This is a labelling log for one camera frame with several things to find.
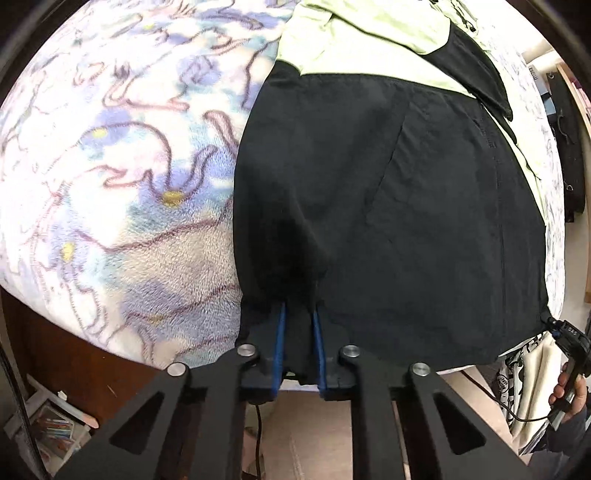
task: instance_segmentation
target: floral blanket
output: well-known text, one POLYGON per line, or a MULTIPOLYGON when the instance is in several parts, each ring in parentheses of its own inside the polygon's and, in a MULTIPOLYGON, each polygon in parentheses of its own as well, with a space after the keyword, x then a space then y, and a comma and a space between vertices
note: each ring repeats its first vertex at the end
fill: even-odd
MULTIPOLYGON (((233 347, 233 171, 294 1, 93 0, 0 112, 0 284, 39 314, 157 367, 233 347)), ((547 142, 547 283, 560 313, 560 162, 521 57, 491 55, 547 142)))

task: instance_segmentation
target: wall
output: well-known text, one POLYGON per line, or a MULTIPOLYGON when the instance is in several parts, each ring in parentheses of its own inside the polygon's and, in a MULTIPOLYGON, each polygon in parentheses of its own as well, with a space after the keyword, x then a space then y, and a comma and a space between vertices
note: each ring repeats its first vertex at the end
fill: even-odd
POLYGON ((564 306, 561 319, 568 320, 584 330, 591 306, 584 302, 589 259, 589 218, 587 208, 582 214, 575 214, 574 223, 565 225, 564 270, 566 273, 564 288, 564 306))

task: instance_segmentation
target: wire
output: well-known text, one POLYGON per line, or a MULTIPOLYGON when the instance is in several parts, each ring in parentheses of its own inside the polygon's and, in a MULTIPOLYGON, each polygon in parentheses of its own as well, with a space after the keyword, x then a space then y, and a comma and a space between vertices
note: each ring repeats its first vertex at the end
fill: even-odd
POLYGON ((17 379, 14 376, 14 370, 12 369, 12 365, 10 364, 6 352, 4 351, 2 342, 0 342, 0 363, 2 364, 2 369, 6 374, 6 378, 8 379, 8 384, 10 385, 10 390, 12 391, 14 401, 17 404, 17 413, 21 419, 22 430, 25 433, 25 440, 27 442, 27 446, 29 447, 29 451, 31 452, 31 455, 33 457, 35 467, 39 471, 42 480, 51 480, 51 477, 49 476, 49 473, 47 472, 47 470, 45 469, 45 465, 43 464, 41 454, 39 454, 37 442, 33 439, 33 434, 31 433, 31 423, 29 422, 29 415, 27 414, 25 403, 22 400, 20 390, 18 388, 17 379))
POLYGON ((258 429, 256 431, 256 448, 255 448, 255 463, 256 463, 256 478, 262 480, 261 475, 261 437, 262 437, 262 420, 261 420, 261 409, 258 405, 256 408, 256 419, 258 420, 258 429))
POLYGON ((491 393, 490 393, 490 392, 489 392, 489 391, 488 391, 486 388, 484 388, 482 385, 480 385, 480 384, 479 384, 479 383, 478 383, 476 380, 474 380, 474 379, 473 379, 473 378, 472 378, 470 375, 468 375, 466 372, 464 372, 464 370, 460 371, 460 373, 461 373, 462 375, 464 375, 464 377, 466 377, 468 380, 470 380, 470 381, 471 381, 473 384, 475 384, 475 385, 476 385, 478 388, 480 388, 480 389, 482 390, 482 392, 483 392, 483 393, 484 393, 484 394, 485 394, 485 395, 486 395, 488 398, 490 398, 492 401, 494 401, 494 402, 498 403, 498 404, 501 406, 501 408, 504 408, 504 409, 507 411, 507 413, 508 413, 509 415, 511 415, 511 416, 512 416, 512 417, 513 417, 515 420, 517 420, 517 421, 522 421, 522 422, 526 423, 526 422, 528 422, 528 421, 540 421, 540 420, 547 420, 547 419, 548 419, 548 416, 541 417, 541 418, 539 418, 539 419, 527 419, 527 420, 524 420, 524 419, 521 419, 521 418, 519 418, 517 415, 515 415, 515 414, 514 414, 514 413, 513 413, 513 412, 512 412, 512 411, 509 409, 509 407, 508 407, 507 405, 503 405, 503 404, 502 404, 500 401, 498 401, 498 400, 497 400, 497 399, 494 397, 494 395, 492 395, 492 394, 491 394, 491 393))

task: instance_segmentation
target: metal bolt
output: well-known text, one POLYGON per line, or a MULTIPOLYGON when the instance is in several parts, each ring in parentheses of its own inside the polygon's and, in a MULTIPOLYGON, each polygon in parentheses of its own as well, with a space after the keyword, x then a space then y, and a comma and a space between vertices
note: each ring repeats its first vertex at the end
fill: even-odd
POLYGON ((171 377, 180 377, 187 367, 184 364, 176 362, 175 364, 170 364, 166 371, 171 377))
POLYGON ((345 345, 343 347, 343 355, 349 358, 357 358, 361 354, 361 350, 357 345, 345 345))
POLYGON ((428 374, 431 373, 431 369, 427 364, 417 362, 413 365, 413 373, 415 373, 419 377, 426 377, 428 374))
POLYGON ((256 353, 256 347, 250 343, 244 343, 238 347, 237 351, 240 356, 253 356, 256 353))

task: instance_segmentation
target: human hand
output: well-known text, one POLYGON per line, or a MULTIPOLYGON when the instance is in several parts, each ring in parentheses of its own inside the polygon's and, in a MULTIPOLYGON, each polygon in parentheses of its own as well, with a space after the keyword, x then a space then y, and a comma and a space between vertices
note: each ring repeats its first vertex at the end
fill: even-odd
MULTIPOLYGON (((566 362, 562 366, 562 373, 558 376, 558 384, 554 387, 554 393, 552 393, 552 395, 550 395, 550 398, 548 399, 548 403, 550 403, 550 405, 553 405, 557 398, 564 397, 564 386, 566 385, 566 382, 569 380, 569 375, 565 371, 568 365, 569 363, 566 362)), ((573 406, 570 409, 570 411, 564 415, 562 423, 564 423, 565 421, 569 421, 577 413, 583 410, 583 407, 586 403, 587 382, 585 381, 585 378, 582 375, 579 375, 574 383, 574 399, 572 402, 573 406)))

